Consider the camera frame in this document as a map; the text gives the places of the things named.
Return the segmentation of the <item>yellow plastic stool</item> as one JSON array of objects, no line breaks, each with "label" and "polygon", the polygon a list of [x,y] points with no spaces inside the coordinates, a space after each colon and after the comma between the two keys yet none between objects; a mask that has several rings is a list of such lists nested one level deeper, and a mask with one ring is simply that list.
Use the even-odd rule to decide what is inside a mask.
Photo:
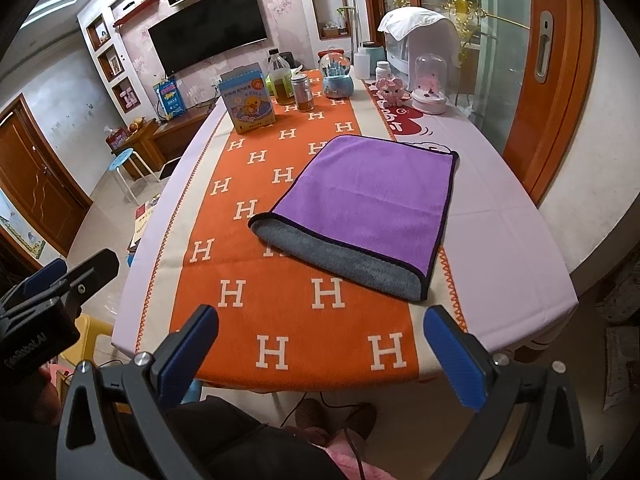
[{"label": "yellow plastic stool", "polygon": [[111,337],[113,333],[112,324],[93,318],[85,313],[76,318],[75,326],[79,332],[78,341],[60,354],[64,361],[73,366],[76,366],[81,361],[92,361],[98,337]]}]

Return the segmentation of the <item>black wall television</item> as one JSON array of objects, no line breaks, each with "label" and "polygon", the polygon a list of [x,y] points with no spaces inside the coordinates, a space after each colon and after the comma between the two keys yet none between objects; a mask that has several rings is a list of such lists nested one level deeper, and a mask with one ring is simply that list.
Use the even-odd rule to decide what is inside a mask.
[{"label": "black wall television", "polygon": [[258,0],[201,0],[153,25],[149,35],[166,75],[268,38]]}]

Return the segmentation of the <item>wooden TV cabinet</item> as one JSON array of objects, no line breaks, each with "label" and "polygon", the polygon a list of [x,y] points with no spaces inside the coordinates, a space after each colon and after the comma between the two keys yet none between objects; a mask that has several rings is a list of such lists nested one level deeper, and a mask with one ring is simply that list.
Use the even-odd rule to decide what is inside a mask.
[{"label": "wooden TV cabinet", "polygon": [[125,128],[106,128],[105,142],[113,155],[132,148],[154,172],[161,172],[168,162],[182,156],[209,113],[209,106],[193,107],[162,124],[155,118],[139,117]]}]

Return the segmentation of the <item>white plastic jar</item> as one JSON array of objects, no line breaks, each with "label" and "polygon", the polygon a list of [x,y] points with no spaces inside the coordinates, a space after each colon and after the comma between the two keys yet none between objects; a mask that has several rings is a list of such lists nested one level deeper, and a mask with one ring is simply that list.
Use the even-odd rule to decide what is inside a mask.
[{"label": "white plastic jar", "polygon": [[370,78],[370,55],[367,52],[356,52],[352,58],[352,73],[360,80]]}]

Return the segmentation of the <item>small white pill bottle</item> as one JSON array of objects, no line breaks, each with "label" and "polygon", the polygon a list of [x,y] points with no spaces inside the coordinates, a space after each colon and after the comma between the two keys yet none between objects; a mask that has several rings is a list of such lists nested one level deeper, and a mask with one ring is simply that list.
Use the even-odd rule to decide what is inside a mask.
[{"label": "small white pill bottle", "polygon": [[390,63],[387,61],[378,61],[375,66],[375,78],[377,81],[381,79],[392,78],[392,71],[390,70]]}]

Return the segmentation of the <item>blue snow globe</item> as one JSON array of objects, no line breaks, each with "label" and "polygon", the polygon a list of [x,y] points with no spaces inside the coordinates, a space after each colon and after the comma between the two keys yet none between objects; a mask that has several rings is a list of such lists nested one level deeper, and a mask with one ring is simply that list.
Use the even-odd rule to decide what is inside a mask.
[{"label": "blue snow globe", "polygon": [[350,76],[352,63],[342,52],[326,51],[320,58],[322,91],[331,100],[348,99],[354,92],[354,82]]}]

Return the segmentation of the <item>clear oil bottle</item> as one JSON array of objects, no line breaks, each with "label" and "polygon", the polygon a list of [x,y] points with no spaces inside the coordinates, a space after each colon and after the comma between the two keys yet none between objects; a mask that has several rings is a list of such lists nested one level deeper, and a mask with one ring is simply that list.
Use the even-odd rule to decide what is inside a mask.
[{"label": "clear oil bottle", "polygon": [[291,82],[291,66],[280,55],[280,51],[277,48],[269,50],[268,76],[277,103],[280,105],[293,104],[295,98]]}]

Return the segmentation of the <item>brown wooden door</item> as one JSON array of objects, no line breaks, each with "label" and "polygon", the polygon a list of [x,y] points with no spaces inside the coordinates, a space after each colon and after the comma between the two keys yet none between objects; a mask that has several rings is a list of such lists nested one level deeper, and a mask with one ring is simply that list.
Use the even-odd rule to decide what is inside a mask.
[{"label": "brown wooden door", "polygon": [[24,96],[1,111],[1,188],[25,220],[66,257],[92,200],[43,136]]}]

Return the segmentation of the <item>white wall shelf unit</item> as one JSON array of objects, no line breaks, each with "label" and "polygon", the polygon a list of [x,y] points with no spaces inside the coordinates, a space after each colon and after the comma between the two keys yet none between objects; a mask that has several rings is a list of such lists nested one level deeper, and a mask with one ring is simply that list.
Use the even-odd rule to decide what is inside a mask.
[{"label": "white wall shelf unit", "polygon": [[113,11],[108,6],[88,6],[77,15],[77,21],[96,71],[122,121],[129,125],[136,118],[154,119],[151,100],[115,27]]}]

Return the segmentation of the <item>glass dome on white base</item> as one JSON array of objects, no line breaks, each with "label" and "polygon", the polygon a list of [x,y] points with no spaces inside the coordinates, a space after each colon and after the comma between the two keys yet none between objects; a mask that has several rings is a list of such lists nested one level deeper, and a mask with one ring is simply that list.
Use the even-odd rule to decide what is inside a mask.
[{"label": "glass dome on white base", "polygon": [[443,58],[427,53],[416,58],[411,104],[416,110],[429,115],[446,112],[448,67]]}]

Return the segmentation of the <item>teal canister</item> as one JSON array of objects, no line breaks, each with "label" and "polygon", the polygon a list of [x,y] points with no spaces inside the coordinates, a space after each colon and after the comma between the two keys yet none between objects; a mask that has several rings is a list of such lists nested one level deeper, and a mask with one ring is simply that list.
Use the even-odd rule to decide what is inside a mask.
[{"label": "teal canister", "polygon": [[369,57],[370,73],[374,74],[378,62],[386,60],[385,49],[374,41],[366,41],[360,47],[360,52]]}]

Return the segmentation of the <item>blue poster box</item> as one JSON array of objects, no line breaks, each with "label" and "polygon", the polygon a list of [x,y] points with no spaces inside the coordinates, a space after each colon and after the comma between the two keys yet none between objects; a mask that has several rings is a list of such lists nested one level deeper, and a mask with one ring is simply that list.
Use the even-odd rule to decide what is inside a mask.
[{"label": "blue poster box", "polygon": [[186,114],[186,106],[174,76],[154,84],[153,90],[157,97],[157,104],[160,107],[157,114],[161,120],[168,122],[168,120]]}]

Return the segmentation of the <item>purple and grey towel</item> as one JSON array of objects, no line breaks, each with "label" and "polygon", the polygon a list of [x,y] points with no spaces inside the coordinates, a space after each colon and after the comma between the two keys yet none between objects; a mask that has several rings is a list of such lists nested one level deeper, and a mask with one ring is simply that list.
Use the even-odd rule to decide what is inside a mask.
[{"label": "purple and grey towel", "polygon": [[421,302],[442,244],[458,160],[442,145],[337,136],[247,226],[314,268]]}]

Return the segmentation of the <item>white appliance with cloth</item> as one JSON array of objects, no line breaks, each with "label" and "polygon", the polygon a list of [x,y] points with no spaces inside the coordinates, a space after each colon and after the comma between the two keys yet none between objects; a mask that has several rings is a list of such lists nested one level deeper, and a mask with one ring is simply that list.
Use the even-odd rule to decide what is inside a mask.
[{"label": "white appliance with cloth", "polygon": [[378,25],[385,38],[387,61],[392,72],[408,88],[416,88],[416,59],[434,54],[447,64],[447,79],[459,75],[461,41],[454,23],[445,15],[422,6],[404,6],[387,12]]}]

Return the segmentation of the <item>wooden sliding door frame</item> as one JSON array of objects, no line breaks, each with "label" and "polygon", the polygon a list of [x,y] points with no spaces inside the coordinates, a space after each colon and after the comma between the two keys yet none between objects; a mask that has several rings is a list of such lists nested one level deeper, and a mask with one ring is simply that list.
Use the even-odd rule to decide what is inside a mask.
[{"label": "wooden sliding door frame", "polygon": [[503,158],[535,204],[582,118],[597,31],[597,0],[530,0],[523,83]]}]

